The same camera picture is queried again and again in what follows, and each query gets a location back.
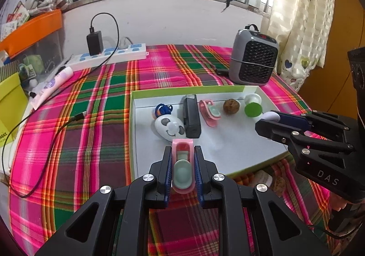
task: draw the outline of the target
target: curtain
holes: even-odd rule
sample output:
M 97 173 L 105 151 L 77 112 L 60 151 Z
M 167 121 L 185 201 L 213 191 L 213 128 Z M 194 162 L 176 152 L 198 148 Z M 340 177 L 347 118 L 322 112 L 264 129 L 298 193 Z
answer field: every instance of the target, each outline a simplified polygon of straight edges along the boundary
M 268 35 L 280 45 L 277 73 L 295 91 L 324 67 L 335 0 L 274 0 Z

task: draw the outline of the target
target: charging cable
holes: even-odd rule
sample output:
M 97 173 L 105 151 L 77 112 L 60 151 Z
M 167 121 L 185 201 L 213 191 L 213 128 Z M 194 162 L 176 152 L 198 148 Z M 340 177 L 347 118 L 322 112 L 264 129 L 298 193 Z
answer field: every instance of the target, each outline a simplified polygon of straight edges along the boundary
M 361 118 L 361 116 L 360 116 L 360 112 L 359 112 L 359 108 L 358 108 L 358 107 L 357 107 L 357 116 L 359 117 L 359 119 L 360 119 L 360 121 L 361 121 L 361 123 L 362 123 L 363 127 L 365 128 L 365 124 L 364 124 L 363 119 L 362 119 L 362 118 Z
M 361 224 L 360 223 L 358 226 L 355 227 L 355 229 L 353 229 L 352 231 L 350 231 L 349 233 L 345 234 L 345 235 L 335 235 L 331 232 L 329 232 L 327 229 L 325 228 L 322 228 L 318 225 L 307 225 L 308 228 L 314 228 L 314 229 L 318 229 L 320 231 L 322 231 L 323 233 L 325 233 L 326 235 L 334 238 L 335 240 L 343 240 L 344 238 L 346 237 L 349 237 L 350 235 L 352 235 L 354 232 L 356 232 L 360 227 L 361 227 Z
M 46 162 L 43 166 L 43 169 L 42 169 L 42 172 L 41 172 L 41 175 L 39 176 L 38 178 L 38 181 L 37 183 L 34 185 L 34 187 L 31 189 L 31 191 L 29 191 L 27 194 L 20 194 L 17 190 L 15 190 L 9 183 L 9 188 L 14 191 L 14 193 L 19 196 L 20 198 L 27 198 L 29 196 L 31 196 L 36 190 L 37 188 L 39 187 L 39 184 L 41 183 L 42 181 L 42 178 L 46 172 L 46 169 L 47 169 L 47 166 L 48 166 L 48 163 L 49 163 L 49 160 L 51 159 L 51 155 L 52 155 L 52 151 L 53 151 L 53 147 L 54 147 L 54 144 L 56 143 L 56 140 L 57 140 L 57 137 L 58 135 L 60 134 L 60 132 L 67 126 L 69 125 L 70 123 L 72 122 L 75 122 L 75 121 L 79 121 L 79 120 L 82 120 L 82 119 L 85 119 L 85 116 L 86 116 L 86 112 L 83 112 L 83 113 L 79 113 L 77 114 L 76 116 L 73 116 L 70 118 L 70 120 L 68 120 L 65 124 L 63 124 L 56 132 L 56 135 L 54 136 L 53 140 L 52 140 L 52 143 L 51 143 L 51 146 L 48 150 L 48 155 L 47 155 L 47 159 L 46 159 Z
M 41 181 L 41 179 L 43 178 L 43 175 L 45 173 L 45 168 L 47 167 L 47 164 L 48 164 L 48 161 L 49 159 L 47 159 L 47 162 L 46 164 L 44 165 L 44 169 L 41 173 L 41 176 L 39 177 L 39 180 L 37 181 L 37 184 L 36 184 L 36 187 L 34 187 L 32 189 L 31 192 L 29 192 L 27 195 L 20 195 L 19 192 L 17 192 L 16 190 L 14 190 L 14 188 L 10 185 L 10 181 L 8 179 L 8 176 L 5 174 L 5 167 L 4 167 L 4 150 L 5 150 L 5 145 L 7 144 L 8 142 L 8 139 L 10 137 L 10 135 L 13 133 L 14 130 L 16 130 L 17 127 L 19 127 L 20 124 L 22 124 L 25 120 L 27 120 L 28 118 L 30 118 L 32 115 L 34 115 L 43 105 L 45 105 L 46 103 L 48 103 L 49 101 L 51 101 L 52 99 L 54 99 L 56 96 L 58 96 L 59 94 L 61 94 L 62 92 L 64 92 L 66 89 L 68 89 L 69 87 L 71 87 L 72 85 L 76 84 L 77 82 L 81 81 L 82 79 L 84 79 L 85 77 L 87 77 L 88 75 L 90 75 L 91 73 L 95 72 L 97 69 L 99 69 L 103 64 L 105 64 L 113 55 L 114 53 L 118 50 L 118 45 L 119 45 L 119 26 L 118 26 L 118 22 L 116 21 L 115 17 L 110 14 L 110 13 L 107 13 L 107 12 L 101 12 L 101 13 L 98 13 L 96 14 L 92 19 L 91 19 L 91 27 L 90 27 L 90 31 L 91 31 L 91 28 L 94 29 L 94 27 L 92 26 L 92 21 L 94 20 L 94 18 L 98 15 L 101 15 L 101 14 L 106 14 L 106 15 L 109 15 L 111 16 L 113 19 L 114 19 L 114 22 L 115 22 L 115 25 L 116 25 L 116 30 L 117 30 L 117 34 L 118 34 L 118 41 L 116 43 L 116 47 L 114 49 L 114 51 L 112 52 L 112 54 L 109 55 L 108 58 L 106 58 L 101 64 L 99 64 L 97 67 L 95 67 L 94 69 L 92 69 L 91 71 L 89 71 L 87 74 L 83 75 L 82 77 L 78 78 L 76 81 L 72 82 L 71 84 L 67 85 L 65 88 L 61 89 L 60 92 L 58 92 L 57 94 L 49 97 L 48 99 L 46 99 L 40 106 L 37 110 L 34 110 L 33 112 L 31 112 L 28 116 L 26 116 L 23 120 L 21 120 L 8 134 L 8 136 L 6 137 L 5 139 L 5 142 L 4 142 L 4 145 L 3 145 L 3 150 L 1 152 L 1 165 L 2 165 L 2 168 L 3 168 L 3 172 L 4 172 L 4 177 L 5 177 L 5 181 L 8 183 L 9 185 L 9 188 L 11 190 L 14 191 L 14 193 L 19 196 L 20 198 L 26 198 L 26 197 L 29 197 L 30 195 L 32 195 L 34 193 L 34 191 L 36 190 L 36 188 L 39 186 L 39 183 Z M 54 142 L 55 142 L 55 139 L 58 135 L 59 131 L 57 132 L 56 136 L 54 137 L 53 139 L 53 145 L 51 145 L 51 148 L 53 148 L 54 146 Z

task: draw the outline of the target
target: black power adapter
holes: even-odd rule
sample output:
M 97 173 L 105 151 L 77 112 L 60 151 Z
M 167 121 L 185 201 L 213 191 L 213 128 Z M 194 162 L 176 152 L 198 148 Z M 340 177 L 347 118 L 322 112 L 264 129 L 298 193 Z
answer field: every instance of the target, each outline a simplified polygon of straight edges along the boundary
M 103 52 L 103 38 L 101 31 L 94 31 L 94 27 L 90 27 L 90 33 L 86 36 L 86 41 L 88 42 L 89 54 L 90 56 L 98 55 Z

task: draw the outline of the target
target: plaid bedsheet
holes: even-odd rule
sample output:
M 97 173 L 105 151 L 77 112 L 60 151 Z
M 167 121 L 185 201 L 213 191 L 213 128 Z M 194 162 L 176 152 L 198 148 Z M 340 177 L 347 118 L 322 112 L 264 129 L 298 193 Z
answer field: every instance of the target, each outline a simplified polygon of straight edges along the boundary
M 45 163 L 55 132 L 70 116 L 87 111 L 83 122 L 61 132 L 36 192 L 27 199 L 10 193 L 13 235 L 28 255 L 47 239 L 101 186 L 121 187 L 131 182 L 128 150 L 128 117 L 133 90 L 231 85 L 213 70 L 227 68 L 230 48 L 161 45 L 148 47 L 146 60 L 106 65 L 87 76 L 47 105 L 27 122 L 18 145 L 10 182 L 28 192 Z M 71 81 L 89 70 L 76 72 Z M 280 78 L 273 76 L 262 87 L 283 112 L 308 112 L 304 101 Z M 329 192 L 294 170 L 292 157 L 265 168 L 282 176 L 287 185 L 283 199 L 306 224 L 326 226 Z M 247 184 L 253 174 L 237 179 Z M 317 233 L 331 250 L 339 244 Z M 196 192 L 174 194 L 166 210 L 152 210 L 149 255 L 218 255 L 218 212 L 198 206 Z

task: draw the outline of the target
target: black heater grille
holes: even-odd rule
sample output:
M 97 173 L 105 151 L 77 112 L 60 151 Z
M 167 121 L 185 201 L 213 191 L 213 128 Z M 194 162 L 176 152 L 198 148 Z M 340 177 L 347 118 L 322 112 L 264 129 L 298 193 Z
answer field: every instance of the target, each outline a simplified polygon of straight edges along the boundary
M 277 49 L 257 41 L 249 41 L 246 44 L 242 62 L 256 63 L 274 67 L 277 57 Z
M 271 76 L 273 68 L 242 62 L 238 77 L 244 82 L 253 84 L 266 84 Z
M 245 82 L 266 84 L 275 66 L 277 49 L 273 46 L 249 41 L 245 48 L 238 77 Z

